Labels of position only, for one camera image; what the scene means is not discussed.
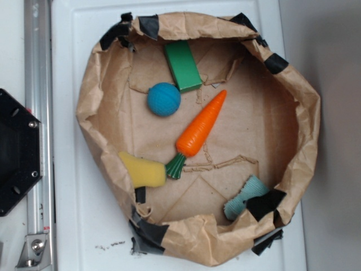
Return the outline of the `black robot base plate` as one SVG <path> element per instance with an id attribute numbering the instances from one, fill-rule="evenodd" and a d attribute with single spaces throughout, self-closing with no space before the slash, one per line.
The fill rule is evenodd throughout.
<path id="1" fill-rule="evenodd" d="M 1 89 L 1 216 L 7 216 L 42 177 L 41 122 Z"/>

